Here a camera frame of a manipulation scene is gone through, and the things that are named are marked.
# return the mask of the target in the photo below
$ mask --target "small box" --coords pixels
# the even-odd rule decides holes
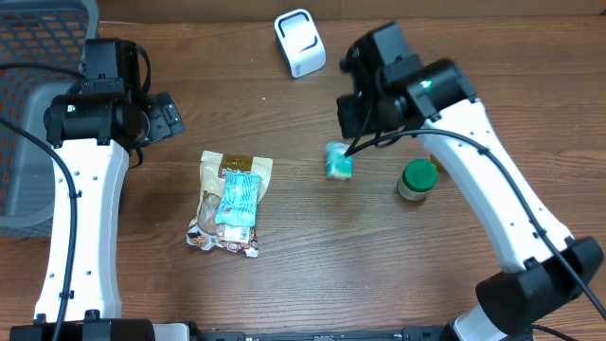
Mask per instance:
[[[331,141],[326,145],[326,176],[329,179],[346,180],[353,175],[353,157],[345,157],[349,145]]]
[[[282,14],[274,22],[276,40],[294,78],[319,70],[326,63],[326,50],[312,15],[304,9]]]

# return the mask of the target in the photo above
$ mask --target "jar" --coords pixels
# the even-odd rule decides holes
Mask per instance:
[[[421,200],[436,185],[437,178],[437,169],[433,163],[425,159],[413,160],[398,180],[398,192],[408,200]]]

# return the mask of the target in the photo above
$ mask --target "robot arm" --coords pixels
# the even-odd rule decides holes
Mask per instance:
[[[126,150],[114,141],[98,146],[94,138],[65,141],[56,150],[72,172],[78,199],[78,235],[71,281],[73,295],[66,321],[84,319],[86,311],[101,318],[119,318],[122,311],[116,280],[117,213],[124,175],[129,165]],[[45,285],[35,316],[55,322],[62,291],[67,241],[69,196],[63,173],[55,165],[55,213]]]
[[[440,111],[441,119],[425,121],[423,129],[442,129],[467,135],[490,151],[505,165],[530,203],[549,239],[560,251],[572,234],[541,203],[535,192],[501,145],[490,126],[484,105],[468,99]],[[446,168],[486,229],[501,269],[516,273],[526,269],[526,260],[543,262],[551,252],[537,236],[520,202],[503,174],[473,146],[442,135],[420,135],[419,140]]]
[[[343,137],[380,135],[403,126],[404,131],[439,129],[478,142],[503,164],[547,238],[581,280],[591,280],[603,260],[601,248],[592,238],[576,241],[541,203],[501,145],[471,83],[452,62],[423,66],[400,28],[389,24],[354,43],[341,68],[352,74],[357,92],[337,100]],[[478,306],[449,324],[443,339],[501,340],[580,295],[489,158],[451,136],[418,137],[458,184],[503,270],[476,286]]]
[[[168,93],[148,95],[150,63],[145,50],[118,39],[85,43],[86,78],[81,94],[60,95],[45,113],[47,141],[69,168],[78,200],[78,233],[66,321],[120,318],[116,280],[116,236],[120,193],[137,149],[185,129]],[[137,52],[148,74],[139,83]],[[55,213],[45,285],[36,319],[55,322],[61,303],[70,233],[70,199],[55,168]]]

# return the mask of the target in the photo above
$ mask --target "plastic food bag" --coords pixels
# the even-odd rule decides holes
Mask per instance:
[[[260,202],[269,186],[274,161],[270,158],[223,155],[205,151],[200,164],[200,204],[196,218],[189,223],[187,243],[199,246],[204,251],[214,246],[243,254],[248,257],[258,256],[258,240],[253,219],[252,226],[224,224],[217,213],[222,204],[225,192],[225,176],[247,174],[249,179],[260,180],[257,203]]]

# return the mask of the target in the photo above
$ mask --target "green lid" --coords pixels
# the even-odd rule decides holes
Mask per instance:
[[[417,193],[433,188],[437,182],[437,169],[429,160],[413,160],[401,175],[404,184]]]

